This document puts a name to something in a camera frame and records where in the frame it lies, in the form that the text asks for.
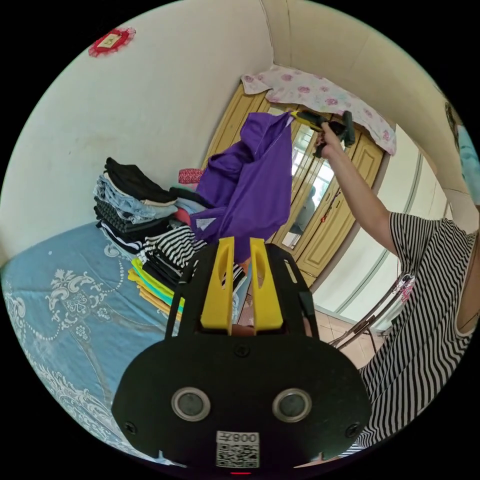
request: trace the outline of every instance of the person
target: person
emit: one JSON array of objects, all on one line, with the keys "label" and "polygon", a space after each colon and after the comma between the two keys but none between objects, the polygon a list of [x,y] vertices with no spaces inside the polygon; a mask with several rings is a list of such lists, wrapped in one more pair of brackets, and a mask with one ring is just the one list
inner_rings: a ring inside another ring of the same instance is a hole
[{"label": "person", "polygon": [[308,193],[308,198],[306,199],[305,204],[301,208],[295,222],[290,228],[291,233],[301,235],[307,228],[310,220],[314,216],[316,209],[314,202],[315,193],[317,193],[317,189],[312,186],[310,192]]},{"label": "person", "polygon": [[[431,220],[388,211],[328,123],[322,129],[316,144],[326,144],[322,157],[328,160],[356,221],[399,258],[403,273],[415,276],[412,292],[385,342],[359,370],[372,404],[370,420],[352,447],[327,460],[332,461],[399,432],[450,378],[479,320],[480,241],[479,231],[466,234],[446,218]],[[462,174],[480,213],[480,160],[465,127],[456,124],[455,134]],[[320,455],[307,465],[323,462]]]}]

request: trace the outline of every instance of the purple shirt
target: purple shirt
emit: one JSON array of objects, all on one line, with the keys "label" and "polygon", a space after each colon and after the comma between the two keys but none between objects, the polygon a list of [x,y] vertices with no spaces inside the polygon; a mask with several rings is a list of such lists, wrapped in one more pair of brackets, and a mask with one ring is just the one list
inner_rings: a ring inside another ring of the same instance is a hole
[{"label": "purple shirt", "polygon": [[250,257],[250,238],[267,240],[290,215],[293,117],[250,113],[240,141],[213,155],[196,193],[214,208],[191,216],[198,240],[235,237],[234,261]]}]

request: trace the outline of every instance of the black robotic device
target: black robotic device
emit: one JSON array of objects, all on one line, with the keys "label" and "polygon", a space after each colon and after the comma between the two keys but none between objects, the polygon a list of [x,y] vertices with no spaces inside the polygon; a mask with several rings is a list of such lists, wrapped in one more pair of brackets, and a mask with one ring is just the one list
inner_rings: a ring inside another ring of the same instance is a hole
[{"label": "black robotic device", "polygon": [[231,335],[234,239],[221,239],[190,261],[164,340],[132,359],[111,409],[136,450],[212,477],[333,458],[371,415],[356,367],[319,339],[292,256],[263,240],[250,246],[255,335]]}]

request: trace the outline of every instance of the red object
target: red object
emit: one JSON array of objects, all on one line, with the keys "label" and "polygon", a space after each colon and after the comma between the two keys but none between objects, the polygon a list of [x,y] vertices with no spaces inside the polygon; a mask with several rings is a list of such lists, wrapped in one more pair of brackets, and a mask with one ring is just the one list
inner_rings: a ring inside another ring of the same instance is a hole
[{"label": "red object", "polygon": [[178,172],[178,183],[182,185],[197,184],[204,174],[199,168],[184,168]]},{"label": "red object", "polygon": [[183,222],[184,224],[187,224],[188,226],[190,226],[190,215],[183,208],[179,208],[175,212],[174,216],[179,222]]},{"label": "red object", "polygon": [[99,55],[109,55],[118,52],[120,48],[128,45],[135,36],[134,28],[114,28],[102,38],[97,40],[89,49],[88,54],[91,57]]},{"label": "red object", "polygon": [[408,286],[405,288],[405,290],[403,290],[401,294],[401,302],[403,304],[406,303],[407,300],[410,298],[410,294],[412,293],[412,290],[414,288],[414,283],[415,283],[415,279],[410,280],[410,283],[408,284]]}]

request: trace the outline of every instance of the bed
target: bed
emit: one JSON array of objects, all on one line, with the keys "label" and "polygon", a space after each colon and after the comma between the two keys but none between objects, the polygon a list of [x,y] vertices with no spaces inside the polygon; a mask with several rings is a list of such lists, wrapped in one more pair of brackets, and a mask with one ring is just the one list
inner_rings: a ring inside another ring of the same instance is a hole
[{"label": "bed", "polygon": [[[18,341],[56,401],[102,442],[152,461],[130,446],[110,411],[128,364],[163,340],[167,326],[127,279],[130,267],[131,259],[90,223],[11,259],[1,287]],[[250,276],[233,299],[234,323]],[[172,465],[162,455],[156,462]]]}]

